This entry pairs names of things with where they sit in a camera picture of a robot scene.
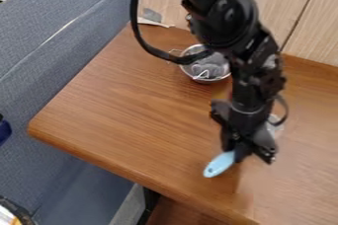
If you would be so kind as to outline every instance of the tabletop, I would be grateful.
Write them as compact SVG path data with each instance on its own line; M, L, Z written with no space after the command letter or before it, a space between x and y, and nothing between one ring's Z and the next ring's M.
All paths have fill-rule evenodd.
M142 31L164 50L195 43L183 30ZM196 84L148 55L129 26L32 119L29 133L230 224L338 224L338 68L285 62L291 116L272 166L251 156L203 178L220 152L209 118L219 85Z

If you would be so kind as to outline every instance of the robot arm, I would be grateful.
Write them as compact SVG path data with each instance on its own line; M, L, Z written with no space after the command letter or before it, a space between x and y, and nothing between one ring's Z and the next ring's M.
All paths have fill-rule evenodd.
M230 102L213 101L211 117L222 126L224 152L234 152L239 163L251 154L271 164L278 147L268 131L269 117L275 101L288 107L279 95L284 89L283 63L279 46L271 33L259 21L254 0L182 0L189 12L187 21L197 39L208 49L186 57L177 57L148 45L137 26L137 1L131 0L131 24L135 36L149 53L178 64L190 64L210 55L223 53L230 63L233 78Z

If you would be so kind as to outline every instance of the bowl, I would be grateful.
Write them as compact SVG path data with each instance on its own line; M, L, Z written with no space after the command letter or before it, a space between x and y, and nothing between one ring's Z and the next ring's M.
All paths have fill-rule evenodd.
M204 45L195 44L185 49L181 56L200 53L204 50L206 50ZM180 65L180 68L188 77L200 84L219 82L231 75L229 62L220 52L213 52L207 58L189 65Z

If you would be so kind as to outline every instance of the metal bowl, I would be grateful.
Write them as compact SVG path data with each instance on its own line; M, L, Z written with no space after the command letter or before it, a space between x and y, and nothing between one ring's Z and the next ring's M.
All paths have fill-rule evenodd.
M190 54L196 54L204 51L206 48L202 44L195 44L190 47L188 47L186 50L184 50L181 53L181 56L190 55ZM204 72L206 73L206 70L202 68L200 75L196 73L196 70L194 70L197 65L201 66L201 63L203 63L203 67L206 65L214 64L218 66L218 74L212 77L204 77ZM214 52L211 54L211 56L198 60L190 65L180 65L181 70L189 76L191 79L196 81L200 84L211 84L215 83L221 80L226 79L228 76L231 75L230 73L230 66L229 62L224 58L224 55L219 52Z

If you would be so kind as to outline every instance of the wire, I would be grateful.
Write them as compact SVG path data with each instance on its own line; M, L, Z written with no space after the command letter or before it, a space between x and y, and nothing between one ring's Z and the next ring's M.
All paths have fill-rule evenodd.
M138 11L138 0L131 0L130 2L130 20L131 20L131 27L134 33L134 36L136 37L138 43L142 46L142 48L147 51L149 54L152 54L158 58L161 58L166 61L170 61L176 64L181 65L188 65L192 64L197 60L206 58L211 55L211 51L209 49L206 49L205 51L202 51L197 54L192 55L186 55L183 57L178 57L176 55L172 55L166 51L163 51L161 49L158 49L156 47L153 47L149 45L141 36L141 33L139 31L138 27L138 20L137 20L137 11Z

